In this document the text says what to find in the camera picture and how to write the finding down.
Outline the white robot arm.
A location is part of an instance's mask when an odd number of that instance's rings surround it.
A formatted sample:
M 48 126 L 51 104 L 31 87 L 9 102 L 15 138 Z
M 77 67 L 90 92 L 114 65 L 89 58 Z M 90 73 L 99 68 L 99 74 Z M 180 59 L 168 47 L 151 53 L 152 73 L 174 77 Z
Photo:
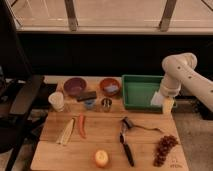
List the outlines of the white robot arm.
M 192 53 L 165 57 L 162 61 L 165 75 L 159 91 L 164 97 L 175 97 L 184 86 L 213 112 L 213 81 L 195 72 L 196 65 L 197 58 Z

